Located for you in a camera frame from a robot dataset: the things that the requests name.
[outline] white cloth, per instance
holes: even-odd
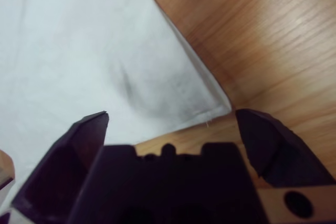
[[[0,0],[0,57],[0,149],[16,169],[5,206],[85,115],[106,110],[106,144],[135,144],[230,112],[154,0]]]

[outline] wood grain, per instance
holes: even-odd
[[[281,120],[336,175],[336,0],[156,1],[233,106]]]

